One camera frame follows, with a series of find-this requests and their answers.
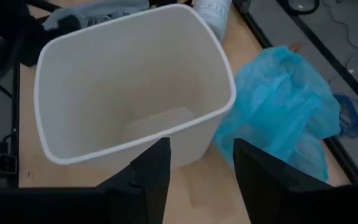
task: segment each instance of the gray cloth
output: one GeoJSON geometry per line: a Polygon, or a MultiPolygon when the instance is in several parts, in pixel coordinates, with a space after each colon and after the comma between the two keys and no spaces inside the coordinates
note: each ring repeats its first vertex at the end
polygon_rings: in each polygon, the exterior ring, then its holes
{"type": "Polygon", "coordinates": [[[141,12],[149,8],[148,0],[104,0],[64,7],[54,11],[43,23],[46,30],[58,27],[58,21],[66,16],[75,16],[81,28],[101,22],[117,19],[122,16],[141,12]]]}

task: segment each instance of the white plastic bin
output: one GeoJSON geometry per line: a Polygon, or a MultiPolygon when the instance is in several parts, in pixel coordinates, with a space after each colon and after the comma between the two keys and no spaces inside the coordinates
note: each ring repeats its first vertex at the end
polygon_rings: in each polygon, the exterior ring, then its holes
{"type": "Polygon", "coordinates": [[[218,40],[180,4],[51,41],[34,91],[46,156],[113,173],[166,136],[173,167],[200,159],[236,97],[218,40]]]}

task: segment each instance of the blue plastic bag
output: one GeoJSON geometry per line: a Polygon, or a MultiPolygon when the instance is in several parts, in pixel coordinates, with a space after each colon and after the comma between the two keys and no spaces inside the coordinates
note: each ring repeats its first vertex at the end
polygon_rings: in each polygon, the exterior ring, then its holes
{"type": "Polygon", "coordinates": [[[233,163],[242,138],[297,169],[326,181],[321,139],[340,131],[339,103],[328,84],[287,47],[263,50],[236,76],[237,98],[213,141],[233,163]]]}

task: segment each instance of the wooden table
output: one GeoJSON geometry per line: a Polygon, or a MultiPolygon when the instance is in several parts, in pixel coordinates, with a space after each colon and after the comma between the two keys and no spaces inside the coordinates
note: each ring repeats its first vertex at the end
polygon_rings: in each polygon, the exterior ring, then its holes
{"type": "MultiPolygon", "coordinates": [[[[52,1],[61,6],[83,1],[52,1]]],[[[36,16],[44,16],[33,10],[36,16]]],[[[262,49],[244,21],[231,9],[224,50],[234,73],[262,49]]],[[[35,67],[21,66],[20,80],[20,187],[95,186],[110,177],[106,171],[52,164],[42,151],[34,115],[35,67]]],[[[348,183],[341,168],[326,149],[329,183],[348,183]]],[[[164,223],[247,223],[246,208],[233,170],[219,152],[209,147],[205,156],[190,165],[172,170],[164,223]]]]}

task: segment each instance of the metal frame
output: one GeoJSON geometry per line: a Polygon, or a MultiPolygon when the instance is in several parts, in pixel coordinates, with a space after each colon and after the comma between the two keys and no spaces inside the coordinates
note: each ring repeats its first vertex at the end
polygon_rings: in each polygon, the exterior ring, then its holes
{"type": "MultiPolygon", "coordinates": [[[[249,2],[247,1],[250,0],[236,0],[233,1],[233,5],[244,20],[244,22],[248,25],[255,38],[258,40],[260,46],[263,49],[273,47],[272,43],[266,37],[263,30],[258,26],[254,18],[249,13],[249,7],[242,7],[243,4],[249,4],[249,2]]],[[[358,167],[351,159],[350,155],[346,152],[343,145],[339,142],[338,138],[336,136],[326,138],[324,139],[324,143],[327,145],[328,149],[331,151],[332,155],[337,160],[338,164],[341,166],[342,170],[344,171],[350,182],[353,184],[358,183],[358,167]]]]}

